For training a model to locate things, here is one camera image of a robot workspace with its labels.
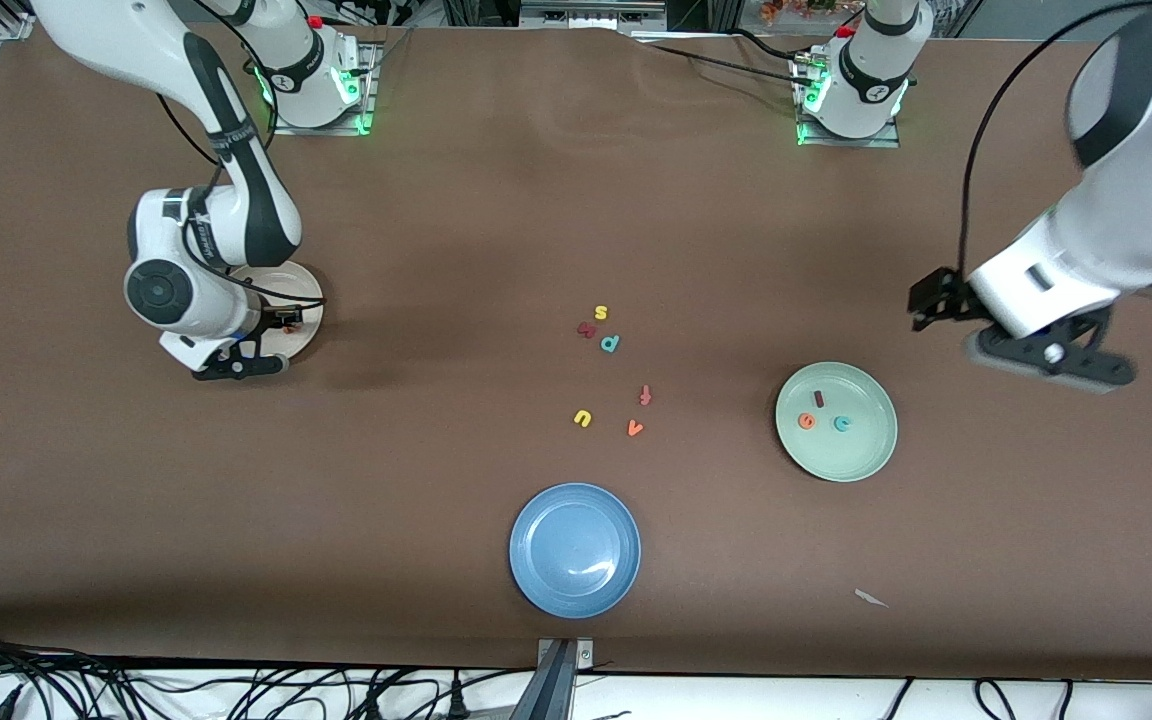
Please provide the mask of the light green plate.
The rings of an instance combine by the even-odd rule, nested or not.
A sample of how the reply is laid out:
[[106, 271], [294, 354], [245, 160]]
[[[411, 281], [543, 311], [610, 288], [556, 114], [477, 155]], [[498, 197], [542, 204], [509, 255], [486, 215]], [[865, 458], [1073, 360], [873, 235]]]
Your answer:
[[[826, 406], [814, 406], [814, 391]], [[814, 429], [797, 425], [799, 414], [814, 414]], [[850, 416], [849, 432], [832, 420]], [[773, 411], [776, 437], [806, 473], [833, 483], [867, 479], [890, 460], [899, 439], [895, 406], [881, 382], [846, 363], [814, 363], [782, 384]]]

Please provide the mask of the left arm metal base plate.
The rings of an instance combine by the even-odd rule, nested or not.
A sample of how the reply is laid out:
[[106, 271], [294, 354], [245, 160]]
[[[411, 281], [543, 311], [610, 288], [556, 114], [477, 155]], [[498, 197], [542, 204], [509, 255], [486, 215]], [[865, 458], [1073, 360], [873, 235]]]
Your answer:
[[[902, 83], [896, 94], [882, 103], [855, 104], [846, 101], [846, 83], [833, 79], [829, 71], [829, 58], [819, 53], [814, 46], [809, 53], [795, 53], [787, 61], [791, 78], [799, 79], [801, 85], [794, 90], [794, 109], [796, 118], [796, 137], [799, 146], [828, 145], [838, 147], [896, 149], [900, 145], [896, 115], [901, 109], [902, 96], [908, 90], [908, 83]], [[872, 126], [882, 119], [882, 126], [876, 132], [865, 137], [851, 137], [833, 131], [828, 120], [855, 128], [854, 118], [859, 118], [865, 126]]]

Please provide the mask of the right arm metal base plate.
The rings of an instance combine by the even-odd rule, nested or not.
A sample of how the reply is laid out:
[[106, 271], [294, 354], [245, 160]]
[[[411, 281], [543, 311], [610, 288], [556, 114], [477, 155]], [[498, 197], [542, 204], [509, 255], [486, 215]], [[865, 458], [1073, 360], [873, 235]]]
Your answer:
[[265, 99], [276, 104], [279, 135], [366, 136], [374, 122], [384, 46], [338, 33], [319, 68], [291, 90], [278, 76]]

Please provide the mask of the beige brown plate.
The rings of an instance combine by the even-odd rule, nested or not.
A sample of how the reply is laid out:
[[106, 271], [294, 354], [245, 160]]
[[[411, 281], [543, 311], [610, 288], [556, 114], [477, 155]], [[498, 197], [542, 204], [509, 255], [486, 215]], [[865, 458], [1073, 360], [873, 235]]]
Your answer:
[[[285, 263], [276, 268], [259, 268], [259, 266], [238, 266], [230, 274], [238, 282], [251, 287], [256, 296], [260, 297], [265, 306], [291, 306], [300, 305], [302, 309], [302, 323], [294, 323], [301, 328], [298, 340], [266, 340], [259, 341], [259, 354], [282, 354], [289, 361], [294, 356], [306, 350], [306, 347], [314, 341], [317, 332], [320, 331], [325, 306], [314, 306], [316, 300], [323, 300], [323, 288], [317, 282], [314, 274], [297, 263]], [[244, 354], [253, 350], [256, 343], [247, 341], [242, 343]]]

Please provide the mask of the grey power strip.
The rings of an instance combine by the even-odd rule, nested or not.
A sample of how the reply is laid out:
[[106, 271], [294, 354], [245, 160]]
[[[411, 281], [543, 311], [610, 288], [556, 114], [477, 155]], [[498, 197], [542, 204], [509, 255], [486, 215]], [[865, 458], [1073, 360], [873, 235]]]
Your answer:
[[666, 0], [520, 0], [525, 29], [602, 28], [623, 35], [666, 32]]

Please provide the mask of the blue plate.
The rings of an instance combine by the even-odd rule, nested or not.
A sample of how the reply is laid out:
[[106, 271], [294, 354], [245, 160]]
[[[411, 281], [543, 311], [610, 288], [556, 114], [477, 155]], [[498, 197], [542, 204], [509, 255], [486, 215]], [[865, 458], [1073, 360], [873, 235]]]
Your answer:
[[631, 591], [643, 541], [634, 515], [608, 488], [563, 483], [522, 507], [508, 558], [515, 584], [536, 609], [584, 620], [612, 611]]

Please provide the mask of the orange artificial leaves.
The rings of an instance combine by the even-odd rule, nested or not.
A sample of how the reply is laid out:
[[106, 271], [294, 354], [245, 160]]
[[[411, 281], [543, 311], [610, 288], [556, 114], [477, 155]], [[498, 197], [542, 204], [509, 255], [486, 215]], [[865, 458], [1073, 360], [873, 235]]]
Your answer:
[[782, 18], [826, 18], [838, 12], [838, 3], [846, 0], [760, 0], [758, 15], [765, 26], [773, 26]]

